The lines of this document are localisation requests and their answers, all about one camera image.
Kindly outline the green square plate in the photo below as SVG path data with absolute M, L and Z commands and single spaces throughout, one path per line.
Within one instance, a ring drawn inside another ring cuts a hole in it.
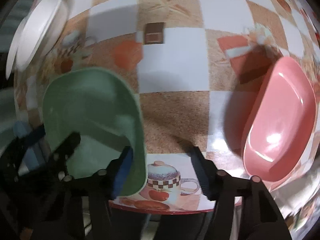
M 117 74 L 98 67 L 83 68 L 54 79 L 42 104 L 46 140 L 55 150 L 72 132 L 81 136 L 67 160 L 69 174 L 85 178 L 117 159 L 124 147 L 133 162 L 121 190 L 131 196 L 146 184 L 146 152 L 140 106 L 131 88 Z

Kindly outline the pink square plate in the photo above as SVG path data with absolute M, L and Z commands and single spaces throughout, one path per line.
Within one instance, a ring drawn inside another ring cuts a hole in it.
M 263 181 L 284 179 L 297 165 L 316 120 L 316 97 L 296 60 L 281 57 L 263 80 L 241 140 L 245 171 Z

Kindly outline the white foam plate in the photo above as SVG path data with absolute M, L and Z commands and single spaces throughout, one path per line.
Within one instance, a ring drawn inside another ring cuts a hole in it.
M 14 69 L 22 72 L 32 61 L 44 58 L 56 44 L 67 18 L 68 7 L 65 0 L 38 0 L 23 19 Z

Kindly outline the teal window curtain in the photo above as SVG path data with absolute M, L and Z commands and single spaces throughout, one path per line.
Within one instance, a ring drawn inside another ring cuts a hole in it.
M 17 0 L 1 19 L 1 151 L 14 139 L 16 121 L 14 99 L 14 58 L 23 19 L 34 0 Z

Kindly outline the checkered patterned tablecloth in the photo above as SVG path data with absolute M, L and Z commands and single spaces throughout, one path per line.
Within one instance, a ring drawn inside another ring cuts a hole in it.
M 119 209 L 160 213 L 211 210 L 196 189 L 182 142 L 242 177 L 241 127 L 261 85 L 266 49 L 305 61 L 319 55 L 319 17 L 306 0 L 67 0 L 69 19 L 42 66 L 17 74 L 17 116 L 36 126 L 48 82 L 81 67 L 104 67 L 133 89 L 148 163 L 177 168 L 175 198 L 141 193 Z

